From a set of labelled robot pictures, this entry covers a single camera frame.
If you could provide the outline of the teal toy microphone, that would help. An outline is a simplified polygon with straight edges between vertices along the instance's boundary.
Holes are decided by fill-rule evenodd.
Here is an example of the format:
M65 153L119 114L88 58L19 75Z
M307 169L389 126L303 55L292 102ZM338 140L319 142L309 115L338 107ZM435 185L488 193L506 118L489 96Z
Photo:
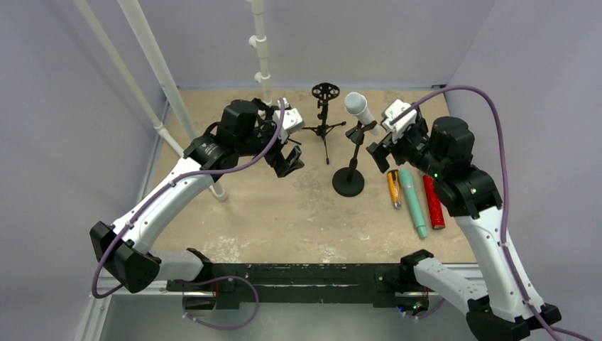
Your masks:
M427 225L422 212L422 207L415 189L415 182L412 173L409 169L402 168L400 170L400 182L404 191L407 206L410 210L410 215L417 234L420 239L427 238Z

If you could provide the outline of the black round-base mic stand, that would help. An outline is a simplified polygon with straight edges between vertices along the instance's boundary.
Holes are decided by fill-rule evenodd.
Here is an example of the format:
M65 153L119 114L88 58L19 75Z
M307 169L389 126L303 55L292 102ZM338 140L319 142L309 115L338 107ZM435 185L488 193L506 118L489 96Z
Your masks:
M371 121L368 124L362 124L358 121L354 128L349 129L345 133L346 138L354 143L355 149L349 165L337 170L332 177L333 189L339 195L343 197L355 197L363 191L365 181L361 172L357 170L358 154L363 144L365 133L371 131L376 126L376 121Z

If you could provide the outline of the white microphone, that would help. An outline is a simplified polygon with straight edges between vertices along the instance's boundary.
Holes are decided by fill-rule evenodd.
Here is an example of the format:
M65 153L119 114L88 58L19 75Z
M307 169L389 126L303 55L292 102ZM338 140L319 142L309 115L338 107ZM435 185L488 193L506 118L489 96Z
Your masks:
M368 101L363 94L350 92L344 98L345 110L364 126L375 121L373 114L368 108Z

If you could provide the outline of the black tripod stand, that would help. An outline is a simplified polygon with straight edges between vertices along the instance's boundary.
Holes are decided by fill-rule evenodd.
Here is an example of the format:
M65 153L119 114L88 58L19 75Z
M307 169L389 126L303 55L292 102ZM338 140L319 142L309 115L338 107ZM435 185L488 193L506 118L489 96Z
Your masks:
M285 97L283 97L283 106L281 106L280 104L268 105L259 98L254 98L252 102L258 108L258 115L260 118L273 121L276 121L274 119L274 113L276 109L280 109L282 111L282 114L284 114L284 111L286 109L293 108Z
M340 95L340 89L338 86L329 83L322 82L318 85L315 85L311 90L312 96L317 100L317 108L320 109L320 113L317 115L317 118L321 121L320 125L309 127L306 126L302 128L302 130L310 130L315 133L316 136L320 137L322 143L324 145L325 152L325 162L327 165L330 164L329 153L327 147L327 138L326 136L338 126L345 126L346 122L342 121L338 124L328 124L327 118L329 113L329 102L333 99L336 99Z

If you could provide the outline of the red glitter microphone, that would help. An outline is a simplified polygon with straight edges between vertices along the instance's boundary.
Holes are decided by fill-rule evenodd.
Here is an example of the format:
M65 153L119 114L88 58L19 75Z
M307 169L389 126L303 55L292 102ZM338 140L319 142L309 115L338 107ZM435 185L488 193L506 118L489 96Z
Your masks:
M422 174L422 182L427 198L427 206L432 229L442 230L446 227L446 225L442 212L442 204L434 190L434 179L427 174Z

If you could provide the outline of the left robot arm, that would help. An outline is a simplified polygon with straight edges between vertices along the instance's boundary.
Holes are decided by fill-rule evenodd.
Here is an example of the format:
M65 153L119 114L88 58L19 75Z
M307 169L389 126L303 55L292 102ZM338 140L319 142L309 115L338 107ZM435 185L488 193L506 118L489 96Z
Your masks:
M154 281L184 281L193 290L207 288L212 272L209 260L195 249L153 251L163 230L200 193L216 185L225 174L242 171L264 159L283 178L301 169L301 149L282 153L290 135L305 127L297 109L282 98L277 106L260 99L237 99L227 105L221 119L184 150L170 173L133 209L111 224L97 222L89 231L98 265L92 295L103 298L98 280L108 271L120 288L137 293Z

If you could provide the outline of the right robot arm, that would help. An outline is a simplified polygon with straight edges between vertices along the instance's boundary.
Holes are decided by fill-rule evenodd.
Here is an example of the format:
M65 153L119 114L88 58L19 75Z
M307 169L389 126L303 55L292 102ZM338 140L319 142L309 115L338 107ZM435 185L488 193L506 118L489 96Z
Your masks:
M392 156L397 164L409 163L433 178L439 201L469 242L485 287L477 288L425 250L403 257L400 283L436 291L464 314L478 340L522 340L559 322L558 307L542 300L521 265L508 262L515 248L502 228L503 202L492 177L472 163L475 138L468 124L440 117L428 127L416 115L381 124L387 134L368 152L381 171Z

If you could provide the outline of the yellow utility knife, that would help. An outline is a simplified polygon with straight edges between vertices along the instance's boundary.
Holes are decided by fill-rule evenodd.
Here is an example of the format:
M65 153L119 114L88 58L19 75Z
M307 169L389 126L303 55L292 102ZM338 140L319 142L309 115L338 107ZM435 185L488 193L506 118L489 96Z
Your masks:
M390 193L390 199L392 202L392 206L400 210L401 209L401 188L399 181L399 171L398 170L390 170L387 172L388 179L388 189Z

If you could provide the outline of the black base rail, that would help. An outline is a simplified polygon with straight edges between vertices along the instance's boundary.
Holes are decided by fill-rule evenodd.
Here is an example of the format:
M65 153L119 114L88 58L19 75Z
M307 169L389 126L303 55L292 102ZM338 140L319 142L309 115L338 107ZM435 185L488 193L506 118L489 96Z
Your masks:
M241 303L369 304L417 315L433 305L424 286L410 283L399 264L208 264L190 281L169 280L167 290L208 293L186 308L237 309Z

